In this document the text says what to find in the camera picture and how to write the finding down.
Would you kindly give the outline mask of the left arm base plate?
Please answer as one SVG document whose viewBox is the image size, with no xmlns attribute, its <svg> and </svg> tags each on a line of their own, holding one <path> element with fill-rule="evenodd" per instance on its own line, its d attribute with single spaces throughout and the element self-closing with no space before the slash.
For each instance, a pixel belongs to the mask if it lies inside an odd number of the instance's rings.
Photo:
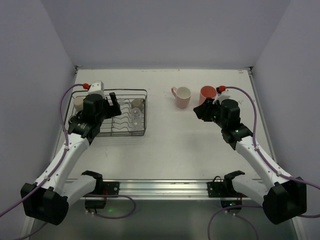
<svg viewBox="0 0 320 240">
<path fill-rule="evenodd" d="M 118 196 L 120 190 L 120 182 L 118 181 L 103 181 L 102 182 L 102 195 Z"/>
</svg>

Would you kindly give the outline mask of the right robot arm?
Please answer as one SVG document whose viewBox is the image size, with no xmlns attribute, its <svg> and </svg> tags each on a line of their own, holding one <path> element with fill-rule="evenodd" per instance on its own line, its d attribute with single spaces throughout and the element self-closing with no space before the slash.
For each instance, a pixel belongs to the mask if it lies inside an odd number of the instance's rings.
<svg viewBox="0 0 320 240">
<path fill-rule="evenodd" d="M 254 144 L 253 132 L 241 122 L 238 102 L 232 99 L 214 101 L 207 98 L 193 109 L 197 118 L 214 122 L 221 128 L 223 140 L 240 154 L 255 170 L 261 183 L 243 171 L 226 174 L 220 185 L 212 188 L 230 196 L 243 194 L 262 206 L 266 217 L 275 225 L 300 216 L 307 211 L 307 187 L 300 177 L 293 178 L 270 157 L 262 158 L 264 150 Z"/>
</svg>

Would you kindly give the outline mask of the pink ceramic mug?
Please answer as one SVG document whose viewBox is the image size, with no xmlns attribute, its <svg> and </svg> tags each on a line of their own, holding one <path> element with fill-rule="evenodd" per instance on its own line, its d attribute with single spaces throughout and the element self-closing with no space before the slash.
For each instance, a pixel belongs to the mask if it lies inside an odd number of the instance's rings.
<svg viewBox="0 0 320 240">
<path fill-rule="evenodd" d="M 171 92 L 175 98 L 175 104 L 178 108 L 184 109 L 189 105 L 191 91 L 187 87 L 172 87 Z"/>
</svg>

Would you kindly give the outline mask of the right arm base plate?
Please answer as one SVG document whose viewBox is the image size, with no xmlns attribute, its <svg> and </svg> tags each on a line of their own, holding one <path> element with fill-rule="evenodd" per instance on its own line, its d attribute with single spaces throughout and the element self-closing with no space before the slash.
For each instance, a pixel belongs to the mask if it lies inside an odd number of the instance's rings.
<svg viewBox="0 0 320 240">
<path fill-rule="evenodd" d="M 206 185 L 209 198 L 234 198 L 237 196 L 231 182 L 220 176 L 215 176 Z"/>
</svg>

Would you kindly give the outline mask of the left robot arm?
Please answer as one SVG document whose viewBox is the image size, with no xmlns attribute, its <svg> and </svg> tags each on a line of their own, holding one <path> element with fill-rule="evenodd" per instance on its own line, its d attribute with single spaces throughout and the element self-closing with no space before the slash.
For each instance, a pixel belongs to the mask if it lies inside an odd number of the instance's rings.
<svg viewBox="0 0 320 240">
<path fill-rule="evenodd" d="M 109 96 L 89 93 L 83 100 L 83 109 L 69 120 L 65 142 L 47 169 L 34 183 L 25 183 L 20 195 L 26 216 L 53 225 L 59 225 L 69 207 L 87 194 L 104 193 L 103 176 L 86 170 L 66 185 L 75 164 L 100 133 L 106 119 L 121 115 L 116 94 Z"/>
</svg>

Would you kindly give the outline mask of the salmon pink tumbler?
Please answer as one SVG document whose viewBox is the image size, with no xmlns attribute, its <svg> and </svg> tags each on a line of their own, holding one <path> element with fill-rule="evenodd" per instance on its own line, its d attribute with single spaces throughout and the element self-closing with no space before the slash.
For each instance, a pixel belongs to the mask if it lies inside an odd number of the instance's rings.
<svg viewBox="0 0 320 240">
<path fill-rule="evenodd" d="M 217 90 L 213 86 L 203 86 L 199 92 L 199 105 L 202 105 L 206 98 L 214 99 L 217 96 Z"/>
</svg>

